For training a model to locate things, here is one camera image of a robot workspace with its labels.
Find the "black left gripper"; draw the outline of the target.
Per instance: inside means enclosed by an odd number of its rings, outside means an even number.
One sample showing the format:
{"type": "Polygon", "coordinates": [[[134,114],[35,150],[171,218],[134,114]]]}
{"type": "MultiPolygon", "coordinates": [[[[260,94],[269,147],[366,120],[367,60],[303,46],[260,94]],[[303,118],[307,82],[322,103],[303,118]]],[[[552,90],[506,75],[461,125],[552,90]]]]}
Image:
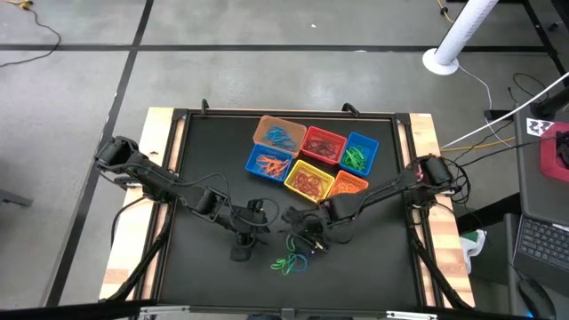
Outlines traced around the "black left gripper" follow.
{"type": "Polygon", "coordinates": [[[268,218],[263,210],[263,201],[260,199],[250,200],[246,207],[233,207],[229,221],[232,227],[244,237],[243,247],[234,243],[231,246],[229,257],[235,262],[249,260],[252,249],[256,244],[256,234],[266,234],[269,232],[268,218]]]}

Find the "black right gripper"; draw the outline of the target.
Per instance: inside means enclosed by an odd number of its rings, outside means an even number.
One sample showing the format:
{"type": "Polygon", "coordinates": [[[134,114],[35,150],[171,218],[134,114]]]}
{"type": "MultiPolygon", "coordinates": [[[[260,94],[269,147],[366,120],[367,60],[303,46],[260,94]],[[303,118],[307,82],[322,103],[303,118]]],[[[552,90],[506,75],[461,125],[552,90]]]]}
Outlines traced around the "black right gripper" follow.
{"type": "Polygon", "coordinates": [[[289,225],[288,234],[297,237],[296,252],[298,254],[312,254],[313,246],[316,251],[328,252],[329,218],[328,211],[323,207],[310,210],[297,210],[289,207],[285,211],[282,220],[289,225]]]}

